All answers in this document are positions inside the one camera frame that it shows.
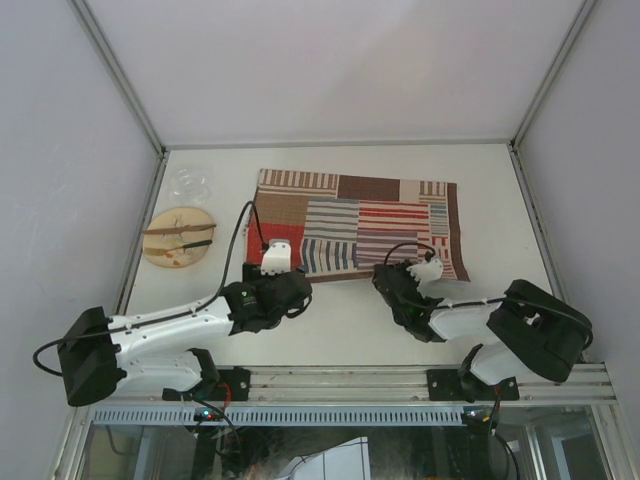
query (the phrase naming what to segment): glass panel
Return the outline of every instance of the glass panel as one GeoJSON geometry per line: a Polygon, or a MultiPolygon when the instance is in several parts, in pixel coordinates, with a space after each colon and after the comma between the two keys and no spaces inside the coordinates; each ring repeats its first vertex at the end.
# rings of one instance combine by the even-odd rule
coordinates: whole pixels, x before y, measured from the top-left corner
{"type": "Polygon", "coordinates": [[[188,480],[196,439],[183,426],[92,425],[79,480],[188,480]]]}
{"type": "Polygon", "coordinates": [[[318,454],[357,439],[372,479],[607,480],[587,412],[503,407],[495,437],[491,407],[465,408],[465,427],[248,426],[236,437],[205,425],[92,426],[79,478],[313,480],[302,474],[318,454]]]}

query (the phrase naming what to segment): red fabric patch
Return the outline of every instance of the red fabric patch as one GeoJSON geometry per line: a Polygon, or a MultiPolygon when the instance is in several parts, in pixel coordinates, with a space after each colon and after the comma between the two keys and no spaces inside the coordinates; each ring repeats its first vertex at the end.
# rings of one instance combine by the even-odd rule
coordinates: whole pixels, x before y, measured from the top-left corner
{"type": "MultiPolygon", "coordinates": [[[[267,242],[271,239],[289,240],[291,243],[291,268],[302,265],[302,237],[304,237],[304,225],[282,225],[279,223],[261,222],[262,234],[267,242]]],[[[256,222],[251,218],[247,240],[247,262],[260,265],[262,263],[262,245],[256,222]]]]}

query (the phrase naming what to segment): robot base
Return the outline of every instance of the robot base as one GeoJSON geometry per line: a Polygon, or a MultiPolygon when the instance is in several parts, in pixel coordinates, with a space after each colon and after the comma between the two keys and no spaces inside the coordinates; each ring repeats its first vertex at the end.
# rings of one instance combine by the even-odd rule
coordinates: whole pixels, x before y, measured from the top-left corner
{"type": "MultiPolygon", "coordinates": [[[[427,384],[429,386],[429,401],[431,402],[471,402],[495,401],[496,390],[493,385],[483,385],[477,388],[470,398],[469,392],[462,388],[462,382],[457,368],[433,368],[427,370],[427,384]]],[[[500,385],[502,392],[500,400],[520,400],[520,392],[516,378],[507,378],[500,385]]]]}

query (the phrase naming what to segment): white table surface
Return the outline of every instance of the white table surface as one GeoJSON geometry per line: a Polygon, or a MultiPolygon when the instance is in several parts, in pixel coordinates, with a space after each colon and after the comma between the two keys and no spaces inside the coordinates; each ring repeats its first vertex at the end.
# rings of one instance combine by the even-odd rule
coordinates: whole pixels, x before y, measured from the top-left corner
{"type": "MultiPolygon", "coordinates": [[[[184,269],[141,259],[128,313],[188,303],[213,293],[233,227],[253,198],[261,168],[364,175],[458,184],[462,256],[470,283],[441,287],[451,298],[499,296],[516,278],[550,291],[505,145],[297,147],[172,151],[154,216],[178,206],[169,178],[183,168],[207,176],[207,210],[218,228],[205,258],[184,269]]],[[[234,250],[228,282],[241,279],[244,238],[234,250]]],[[[274,330],[206,342],[218,365],[445,365],[459,363],[477,339],[446,344],[415,340],[393,322],[370,280],[315,284],[313,303],[274,330]]]]}

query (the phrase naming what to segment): striped fabric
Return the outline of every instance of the striped fabric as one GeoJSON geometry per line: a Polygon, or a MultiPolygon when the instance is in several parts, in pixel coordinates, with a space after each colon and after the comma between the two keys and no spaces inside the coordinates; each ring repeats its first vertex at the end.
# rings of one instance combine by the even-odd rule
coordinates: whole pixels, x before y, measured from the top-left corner
{"type": "MultiPolygon", "coordinates": [[[[454,183],[261,170],[255,200],[265,235],[288,239],[292,267],[300,262],[311,281],[368,277],[402,242],[431,246],[444,263],[445,278],[469,280],[454,183]]],[[[390,261],[417,260],[425,250],[402,247],[390,261]]],[[[262,261],[253,216],[247,261],[262,261]]]]}
{"type": "Polygon", "coordinates": [[[359,208],[357,200],[309,199],[304,225],[305,238],[355,241],[359,208]]]}
{"type": "Polygon", "coordinates": [[[302,266],[310,278],[324,274],[356,272],[355,242],[304,238],[302,266]]]}
{"type": "MultiPolygon", "coordinates": [[[[415,242],[415,232],[358,230],[357,254],[359,270],[370,271],[376,263],[384,261],[387,252],[395,245],[403,242],[415,242]]],[[[401,262],[407,258],[415,259],[418,255],[416,245],[400,247],[389,257],[392,263],[401,262]]]]}
{"type": "Polygon", "coordinates": [[[429,210],[419,203],[360,202],[359,229],[429,232],[429,210]]]}
{"type": "Polygon", "coordinates": [[[278,195],[313,195],[335,198],[339,175],[328,173],[261,170],[258,189],[278,195]]]}

